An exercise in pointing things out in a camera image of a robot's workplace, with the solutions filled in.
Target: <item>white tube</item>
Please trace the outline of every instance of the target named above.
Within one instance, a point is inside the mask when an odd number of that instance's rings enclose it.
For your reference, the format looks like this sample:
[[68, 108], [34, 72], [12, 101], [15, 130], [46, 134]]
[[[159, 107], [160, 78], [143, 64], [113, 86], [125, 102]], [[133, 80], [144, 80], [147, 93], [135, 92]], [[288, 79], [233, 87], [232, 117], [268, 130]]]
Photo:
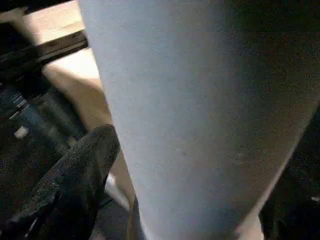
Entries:
[[246, 232], [318, 104], [318, 37], [219, 1], [80, 7], [147, 238]]

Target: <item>small white label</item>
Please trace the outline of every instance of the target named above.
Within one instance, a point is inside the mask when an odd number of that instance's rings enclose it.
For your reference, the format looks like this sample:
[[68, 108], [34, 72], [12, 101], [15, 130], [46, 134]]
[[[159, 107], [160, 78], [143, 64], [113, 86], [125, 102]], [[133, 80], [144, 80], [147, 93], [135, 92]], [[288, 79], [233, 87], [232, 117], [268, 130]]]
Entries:
[[29, 129], [25, 126], [21, 126], [15, 133], [17, 139], [23, 139], [29, 133]]

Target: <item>beige surface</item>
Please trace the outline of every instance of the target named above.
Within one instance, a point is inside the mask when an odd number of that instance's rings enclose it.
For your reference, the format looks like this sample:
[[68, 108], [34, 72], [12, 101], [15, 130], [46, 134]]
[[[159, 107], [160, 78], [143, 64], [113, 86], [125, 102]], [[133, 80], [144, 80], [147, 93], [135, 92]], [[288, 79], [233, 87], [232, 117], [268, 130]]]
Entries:
[[24, 17], [37, 44], [83, 30], [84, 24], [76, 1], [69, 1], [33, 12]]

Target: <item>white pipe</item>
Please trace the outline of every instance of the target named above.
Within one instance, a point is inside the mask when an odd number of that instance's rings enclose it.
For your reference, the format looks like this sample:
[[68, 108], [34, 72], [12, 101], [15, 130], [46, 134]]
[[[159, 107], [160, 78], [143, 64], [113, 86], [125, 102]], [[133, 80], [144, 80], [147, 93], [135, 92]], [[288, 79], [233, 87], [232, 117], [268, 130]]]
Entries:
[[148, 240], [245, 233], [318, 104], [319, 37], [221, 1], [80, 7]]

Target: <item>white cylinder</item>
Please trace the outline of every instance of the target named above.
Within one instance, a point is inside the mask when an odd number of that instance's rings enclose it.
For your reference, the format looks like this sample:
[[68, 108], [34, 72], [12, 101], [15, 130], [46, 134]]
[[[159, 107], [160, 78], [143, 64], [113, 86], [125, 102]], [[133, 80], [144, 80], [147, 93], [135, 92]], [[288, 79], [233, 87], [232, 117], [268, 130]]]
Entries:
[[219, 1], [80, 7], [147, 238], [236, 239], [318, 104], [319, 37]]

